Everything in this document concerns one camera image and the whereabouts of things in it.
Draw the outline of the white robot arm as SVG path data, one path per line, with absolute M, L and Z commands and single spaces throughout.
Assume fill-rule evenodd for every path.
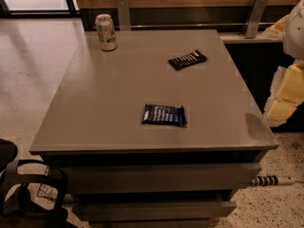
M 294 58 L 288 66 L 279 66 L 274 74 L 270 96 L 263 117 L 270 127 L 279 127 L 304 103 L 304 0 L 274 26 L 274 34 L 282 30 L 283 51 Z

